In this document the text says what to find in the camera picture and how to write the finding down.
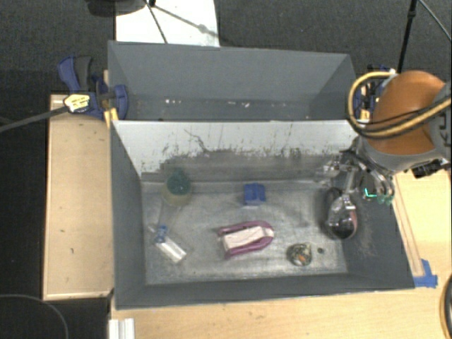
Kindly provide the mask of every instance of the dark carpet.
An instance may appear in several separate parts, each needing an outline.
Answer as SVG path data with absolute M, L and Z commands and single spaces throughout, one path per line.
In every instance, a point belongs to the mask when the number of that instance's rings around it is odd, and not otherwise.
M 425 0 L 451 31 L 451 0 Z M 215 0 L 224 46 L 348 53 L 396 67 L 410 0 Z M 0 117 L 48 109 L 64 91 L 56 64 L 74 53 L 107 68 L 114 7 L 103 0 L 0 0 Z M 451 43 L 418 5 L 405 69 L 451 79 Z M 46 184 L 45 122 L 0 135 L 0 295 L 40 297 Z M 57 303 L 70 338 L 104 338 L 107 300 Z M 0 297 L 1 338 L 64 338 L 60 318 L 25 298 Z

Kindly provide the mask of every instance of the blue object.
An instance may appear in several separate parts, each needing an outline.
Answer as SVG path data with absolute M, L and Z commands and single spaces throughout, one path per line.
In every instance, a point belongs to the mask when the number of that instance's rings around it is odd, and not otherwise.
M 259 206 L 266 201 L 266 189 L 262 184 L 244 185 L 245 205 Z
M 424 276 L 413 278 L 415 287 L 432 287 L 438 286 L 438 275 L 433 275 L 430 264 L 427 260 L 421 258 L 422 266 L 424 266 Z
M 82 86 L 80 84 L 80 81 L 78 79 L 79 76 L 86 76 L 88 74 L 89 69 L 89 61 L 90 58 L 81 58 L 81 61 L 79 62 L 79 65 L 76 65 L 76 58 L 74 55 L 67 56 L 66 58 L 62 59 L 58 63 L 58 74 L 60 79 L 68 86 L 69 92 L 71 94 L 80 92 L 82 89 Z M 116 85 L 114 87 L 113 93 L 108 93 L 108 86 L 104 82 L 104 80 L 101 77 L 92 76 L 91 77 L 94 83 L 96 84 L 96 90 L 97 94 L 99 94 L 99 98 L 102 99 L 102 96 L 104 99 L 108 97 L 108 95 L 112 95 L 111 97 L 116 98 L 116 106 L 118 111 L 118 118 L 119 119 L 125 119 L 127 110 L 129 108 L 129 98 L 126 91 L 125 85 Z M 86 94 L 89 94 L 90 96 L 90 109 L 84 114 L 87 114 L 89 116 L 95 117 L 97 119 L 102 120 L 104 117 L 104 111 L 106 109 L 102 108 L 100 106 L 100 103 L 97 101 L 97 95 L 94 92 L 87 92 Z
M 168 227 L 166 225 L 160 225 L 157 229 L 157 234 L 155 235 L 154 242 L 156 244 L 162 244 L 165 242 L 165 237 L 168 233 Z
M 59 78 L 68 86 L 71 94 L 80 92 L 82 89 L 77 79 L 75 60 L 75 56 L 70 55 L 61 60 L 57 66 Z

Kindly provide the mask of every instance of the purple object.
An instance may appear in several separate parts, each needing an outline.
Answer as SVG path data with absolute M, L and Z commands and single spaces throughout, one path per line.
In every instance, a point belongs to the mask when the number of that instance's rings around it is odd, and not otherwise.
M 254 227 L 262 228 L 261 231 L 262 231 L 263 235 L 260 236 L 259 238 L 252 240 L 252 237 L 251 238 L 246 237 L 246 239 L 244 239 L 243 245 L 239 244 L 240 239 L 238 239 L 238 243 L 237 243 L 237 240 L 233 243 L 231 243 L 228 240 L 229 237 L 231 237 L 232 239 L 235 238 L 235 237 L 233 237 L 234 235 L 231 235 L 231 234 L 234 234 L 234 233 L 240 234 L 245 231 L 248 232 L 249 229 L 252 229 Z M 218 236 L 222 237 L 223 244 L 225 246 L 225 250 L 226 250 L 225 258 L 230 258 L 232 256 L 246 254 L 251 251 L 257 251 L 257 250 L 264 249 L 273 241 L 273 233 L 274 233 L 274 230 L 273 230 L 272 226 L 266 221 L 243 222 L 243 223 L 239 223 L 239 224 L 236 224 L 233 226 L 222 227 L 218 230 Z

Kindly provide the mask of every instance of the orange object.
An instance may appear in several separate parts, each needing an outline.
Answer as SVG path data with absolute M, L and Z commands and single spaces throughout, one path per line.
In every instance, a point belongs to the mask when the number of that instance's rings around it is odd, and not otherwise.
M 382 124 L 373 124 L 372 128 L 394 124 L 409 116 L 409 113 L 430 106 L 444 82 L 424 71 L 406 71 L 393 78 L 379 98 L 372 121 L 386 121 Z M 429 125 L 425 124 L 418 129 L 394 138 L 373 140 L 367 138 L 369 144 L 376 150 L 390 155 L 416 155 L 434 149 L 430 138 Z

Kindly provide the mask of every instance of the wooden board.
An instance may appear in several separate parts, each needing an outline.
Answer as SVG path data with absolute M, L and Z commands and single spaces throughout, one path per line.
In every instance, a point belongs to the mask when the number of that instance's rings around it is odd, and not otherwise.
M 63 98 L 52 96 L 51 108 Z M 108 148 L 104 122 L 69 113 L 50 119 L 45 300 L 104 297 L 113 288 Z

